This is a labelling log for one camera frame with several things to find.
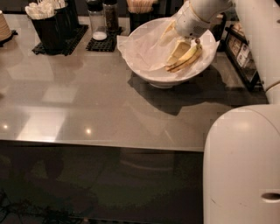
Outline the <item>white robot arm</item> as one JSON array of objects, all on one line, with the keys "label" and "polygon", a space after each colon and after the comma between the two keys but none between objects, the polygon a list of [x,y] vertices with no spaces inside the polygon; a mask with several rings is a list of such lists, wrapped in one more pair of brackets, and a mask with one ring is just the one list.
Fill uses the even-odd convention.
[{"label": "white robot arm", "polygon": [[181,36],[198,38],[233,7],[268,99],[216,120],[204,149],[204,224],[280,224],[280,4],[277,0],[185,0]]}]

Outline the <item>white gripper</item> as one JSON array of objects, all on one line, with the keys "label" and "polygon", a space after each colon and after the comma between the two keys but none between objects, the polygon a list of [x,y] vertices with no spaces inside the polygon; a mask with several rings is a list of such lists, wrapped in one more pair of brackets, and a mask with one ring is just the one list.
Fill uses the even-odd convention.
[{"label": "white gripper", "polygon": [[[175,21],[171,22],[162,34],[159,44],[165,46],[178,35],[185,38],[200,38],[210,27],[210,23],[201,19],[194,11],[191,2],[184,2],[183,6],[175,14]],[[171,66],[179,60],[189,49],[191,42],[187,39],[179,39],[169,56],[166,65]]]}]

